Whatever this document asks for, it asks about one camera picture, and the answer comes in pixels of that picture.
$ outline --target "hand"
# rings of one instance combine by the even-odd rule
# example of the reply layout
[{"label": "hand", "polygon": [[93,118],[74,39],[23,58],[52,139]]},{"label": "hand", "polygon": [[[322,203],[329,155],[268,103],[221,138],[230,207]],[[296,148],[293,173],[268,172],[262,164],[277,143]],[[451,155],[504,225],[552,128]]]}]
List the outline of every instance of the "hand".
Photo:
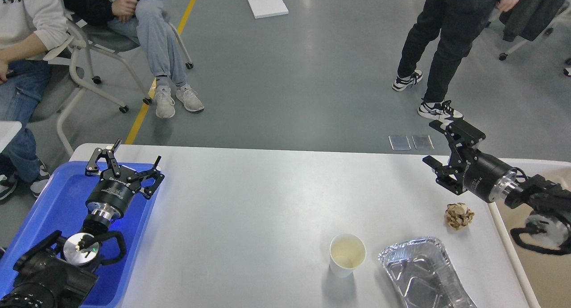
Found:
[{"label": "hand", "polygon": [[137,0],[115,0],[111,5],[113,14],[120,16],[133,16],[137,7]]},{"label": "hand", "polygon": [[496,4],[496,8],[502,12],[507,12],[512,9],[518,1],[520,0],[500,0],[500,2]]},{"label": "hand", "polygon": [[0,85],[8,81],[8,79],[6,78],[7,72],[8,72],[8,63],[6,61],[0,60]]},{"label": "hand", "polygon": [[117,19],[122,22],[123,24],[125,24],[126,22],[130,21],[131,18],[133,18],[133,15],[122,15],[122,16],[117,16]]}]

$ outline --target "white sweatshirt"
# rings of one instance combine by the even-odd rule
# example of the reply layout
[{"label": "white sweatshirt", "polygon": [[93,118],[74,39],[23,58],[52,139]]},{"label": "white sweatshirt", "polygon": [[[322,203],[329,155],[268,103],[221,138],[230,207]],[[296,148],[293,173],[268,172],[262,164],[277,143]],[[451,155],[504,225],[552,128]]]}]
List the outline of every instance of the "white sweatshirt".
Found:
[{"label": "white sweatshirt", "polygon": [[[35,33],[48,49],[67,38],[67,22],[60,0],[0,0],[0,50]],[[43,55],[32,57],[41,60]]]}]

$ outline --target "white sneaker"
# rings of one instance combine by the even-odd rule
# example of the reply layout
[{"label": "white sneaker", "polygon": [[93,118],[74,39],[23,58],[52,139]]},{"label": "white sneaker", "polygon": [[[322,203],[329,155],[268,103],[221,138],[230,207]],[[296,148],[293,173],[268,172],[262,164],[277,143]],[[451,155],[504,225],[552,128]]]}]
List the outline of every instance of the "white sneaker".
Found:
[{"label": "white sneaker", "polygon": [[171,88],[165,85],[157,86],[155,99],[157,102],[157,117],[168,119],[175,115],[175,100],[171,97]]},{"label": "white sneaker", "polygon": [[420,69],[415,69],[408,78],[400,78],[397,75],[393,83],[393,90],[404,91],[408,86],[418,84],[420,80],[422,80],[422,71]]},{"label": "white sneaker", "polygon": [[426,103],[418,107],[416,112],[421,117],[426,117],[427,119],[437,119],[442,123],[450,123],[457,121],[458,119],[463,119],[462,113],[456,111],[450,106],[451,100],[444,101],[441,103]]},{"label": "white sneaker", "polygon": [[17,185],[18,178],[16,178],[16,174],[12,173],[10,176],[0,174],[0,200],[8,198],[16,190]]},{"label": "white sneaker", "polygon": [[34,194],[35,198],[37,198],[43,191],[43,188],[45,188],[49,179],[50,173],[47,171],[46,165],[40,161],[39,174],[34,182],[30,184],[30,191]]},{"label": "white sneaker", "polygon": [[204,109],[204,105],[200,102],[200,99],[196,97],[198,93],[194,91],[191,87],[183,86],[177,90],[177,99],[184,104],[184,108],[187,111],[198,112]]}]

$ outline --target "black and white sneaker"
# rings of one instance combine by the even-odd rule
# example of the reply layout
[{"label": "black and white sneaker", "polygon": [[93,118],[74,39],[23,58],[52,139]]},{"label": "black and white sneaker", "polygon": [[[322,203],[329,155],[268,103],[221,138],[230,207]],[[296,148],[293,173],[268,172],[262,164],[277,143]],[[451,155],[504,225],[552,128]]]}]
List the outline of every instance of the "black and white sneaker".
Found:
[{"label": "black and white sneaker", "polygon": [[16,190],[18,185],[18,178],[16,178],[16,173],[12,173],[10,176],[6,174],[0,174],[0,200],[4,200]]},{"label": "black and white sneaker", "polygon": [[35,198],[37,198],[41,191],[43,191],[43,188],[46,186],[49,179],[50,173],[47,171],[46,165],[40,161],[39,174],[34,182],[30,184],[30,190],[32,194],[34,194]]},{"label": "black and white sneaker", "polygon": [[427,119],[437,119],[442,123],[450,123],[463,119],[462,113],[456,111],[450,106],[451,100],[444,101],[441,103],[426,103],[418,107],[418,115],[421,117],[426,117]]},{"label": "black and white sneaker", "polygon": [[393,90],[404,91],[404,89],[409,85],[418,84],[422,80],[422,71],[420,69],[415,69],[412,75],[405,78],[400,78],[398,75],[393,83]]}]

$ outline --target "light blue jeans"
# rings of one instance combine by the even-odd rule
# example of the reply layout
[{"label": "light blue jeans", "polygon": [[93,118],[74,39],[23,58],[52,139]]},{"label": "light blue jeans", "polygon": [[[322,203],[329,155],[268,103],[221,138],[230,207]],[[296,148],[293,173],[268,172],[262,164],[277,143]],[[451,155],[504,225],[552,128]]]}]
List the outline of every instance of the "light blue jeans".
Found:
[{"label": "light blue jeans", "polygon": [[45,61],[20,60],[8,68],[16,76],[0,85],[0,119],[20,121],[22,129],[0,153],[0,174],[10,176],[17,170],[20,180],[32,182],[39,174],[40,162],[34,135],[26,125],[50,81],[50,67]]},{"label": "light blue jeans", "polygon": [[186,82],[177,36],[163,17],[163,0],[139,0],[135,17],[124,24],[114,18],[108,28],[140,44],[155,77],[166,75],[175,84]]}]

